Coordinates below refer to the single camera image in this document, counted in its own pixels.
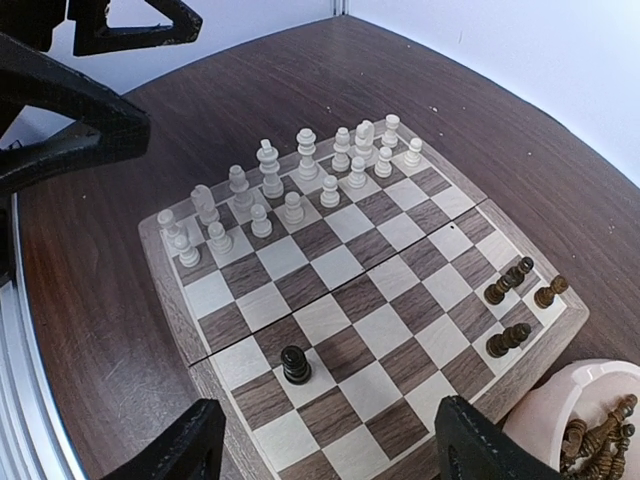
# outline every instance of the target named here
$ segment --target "chessboard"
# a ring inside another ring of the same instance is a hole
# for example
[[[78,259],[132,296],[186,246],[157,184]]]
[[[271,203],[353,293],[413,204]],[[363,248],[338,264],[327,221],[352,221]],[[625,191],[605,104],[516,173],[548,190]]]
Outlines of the chessboard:
[[[376,175],[385,121],[373,128],[361,188],[332,168],[333,138],[316,145],[313,180],[301,177],[298,152],[279,159],[284,192],[300,196],[299,223],[287,221],[284,195],[263,194],[257,168],[246,173],[273,227],[265,238],[253,234],[228,181],[211,192],[229,252],[213,248],[191,199],[169,208],[198,250],[197,265],[183,265],[157,215],[139,226],[180,353],[200,393],[221,401],[225,442],[246,478],[431,478],[440,400],[461,395],[497,421],[588,317],[571,288],[550,308],[536,306],[535,292],[558,272],[426,142],[407,166],[418,136],[403,123],[391,175]],[[321,202],[329,175],[340,194],[332,208]],[[485,289],[524,256],[533,271],[489,304]],[[529,338],[490,356],[487,340],[520,323]],[[311,365],[304,385],[284,377],[288,345]]]

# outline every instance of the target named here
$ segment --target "wooden chessboard frame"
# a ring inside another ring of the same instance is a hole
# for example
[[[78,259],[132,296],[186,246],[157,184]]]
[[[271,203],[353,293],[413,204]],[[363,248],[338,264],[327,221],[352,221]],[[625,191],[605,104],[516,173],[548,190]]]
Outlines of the wooden chessboard frame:
[[[375,122],[374,126],[374,136],[378,137],[384,132],[384,120]],[[353,143],[355,131],[350,133]],[[398,128],[398,135],[407,141],[417,137],[413,131],[402,123]],[[316,158],[329,155],[332,151],[332,145],[332,138],[319,142],[316,145]],[[522,255],[535,259],[536,270],[541,274],[542,278],[548,280],[558,274],[551,262],[507,215],[426,142],[423,142],[422,155],[473,200],[477,204],[476,208],[514,244]],[[300,155],[297,152],[282,157],[280,159],[280,174],[285,174],[295,169],[299,160]],[[247,172],[247,179],[250,186],[254,187],[261,182],[262,174],[255,168]],[[212,192],[217,203],[233,195],[229,190],[228,181],[214,186]],[[189,199],[185,199],[171,208],[178,219],[195,213],[195,208]],[[143,220],[138,229],[162,308],[192,381],[201,396],[218,399],[227,415],[225,445],[231,457],[246,479],[264,480],[272,478],[271,472],[233,408],[211,362],[207,360],[210,354],[206,351],[198,332],[193,326],[188,308],[180,293],[180,287],[174,276],[170,259],[166,255],[165,247],[162,243],[156,216],[153,215]],[[544,335],[531,345],[492,387],[474,402],[474,406],[491,421],[497,422],[504,417],[533,387],[589,317],[589,309],[573,288],[569,288],[562,295],[562,300],[567,306],[562,315],[550,325]],[[375,477],[375,479],[424,479],[432,478],[437,474],[437,445],[435,437],[432,437],[408,456]]]

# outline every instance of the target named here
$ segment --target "wood grain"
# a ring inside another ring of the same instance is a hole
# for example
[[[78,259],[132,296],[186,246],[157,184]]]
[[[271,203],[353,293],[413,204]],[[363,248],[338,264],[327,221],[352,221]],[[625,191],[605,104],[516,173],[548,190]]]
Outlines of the wood grain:
[[[187,198],[194,185],[218,183],[233,163],[255,167],[261,138],[283,154],[293,151],[303,126],[328,138],[338,126],[398,113],[500,205],[588,299],[591,319],[550,372],[593,357],[640,363],[640,191],[558,122],[461,65],[340,17],[193,63],[129,99],[152,118],[147,155],[70,173],[19,195],[41,353],[91,478],[139,452],[196,398],[164,321],[137,224]],[[438,166],[437,157],[430,161]],[[193,213],[191,202],[182,208]],[[568,321],[565,328],[575,333],[580,324]],[[565,346],[559,341],[553,348]],[[550,359],[536,354],[529,362],[536,376]],[[528,388],[517,373],[505,381],[518,393]],[[514,402],[493,401],[501,412]],[[387,478],[398,472],[428,478],[435,457],[417,452],[415,471],[392,469]],[[237,462],[250,469],[250,457]],[[252,478],[268,478],[262,468]]]

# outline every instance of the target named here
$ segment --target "black pawn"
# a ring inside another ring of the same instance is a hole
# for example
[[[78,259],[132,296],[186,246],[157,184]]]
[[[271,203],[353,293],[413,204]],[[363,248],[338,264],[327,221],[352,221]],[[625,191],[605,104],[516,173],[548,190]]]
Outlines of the black pawn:
[[[518,287],[524,282],[524,277],[533,270],[533,259],[531,257],[523,257],[515,267],[511,267],[507,274],[511,275],[515,280],[513,287]]]
[[[311,365],[307,362],[304,352],[300,347],[290,345],[282,349],[280,354],[284,378],[294,385],[307,383],[311,378]]]

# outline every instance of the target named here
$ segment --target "captured chess piece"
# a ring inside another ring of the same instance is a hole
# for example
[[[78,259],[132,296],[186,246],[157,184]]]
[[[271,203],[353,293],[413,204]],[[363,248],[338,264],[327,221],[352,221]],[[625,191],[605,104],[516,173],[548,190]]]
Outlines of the captured chess piece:
[[[522,285],[525,275],[531,270],[533,270],[533,259],[531,257],[522,257],[516,266],[511,267],[507,272],[515,280],[513,288]]]
[[[613,461],[611,462],[611,470],[609,471],[609,478],[607,480],[620,480],[624,475],[624,467],[627,463],[625,455],[627,450],[629,450],[631,437],[634,433],[636,433],[636,427],[630,423],[620,427],[620,439],[616,445],[618,447],[618,452],[615,454]]]
[[[576,458],[591,457],[600,451],[607,437],[615,433],[626,418],[633,415],[633,409],[637,404],[638,397],[633,394],[626,395],[620,400],[616,408],[607,415],[607,419],[602,425],[587,430]]]
[[[487,340],[487,353],[493,358],[504,357],[512,348],[517,348],[531,335],[531,326],[528,323],[518,323],[513,327],[507,327],[502,333],[496,333]]]
[[[549,308],[553,304],[554,297],[566,292],[568,288],[569,282],[567,282],[567,279],[558,275],[551,280],[551,284],[548,287],[540,288],[533,296],[533,300],[539,308]]]
[[[496,283],[492,283],[484,291],[485,300],[491,305],[498,305],[504,300],[505,294],[513,288],[516,281],[509,272],[502,275]]]
[[[300,347],[290,345],[282,349],[280,354],[284,378],[294,385],[307,383],[311,378],[311,365]]]
[[[565,471],[575,463],[582,438],[587,431],[587,424],[580,418],[574,418],[567,424],[562,438],[561,470]]]

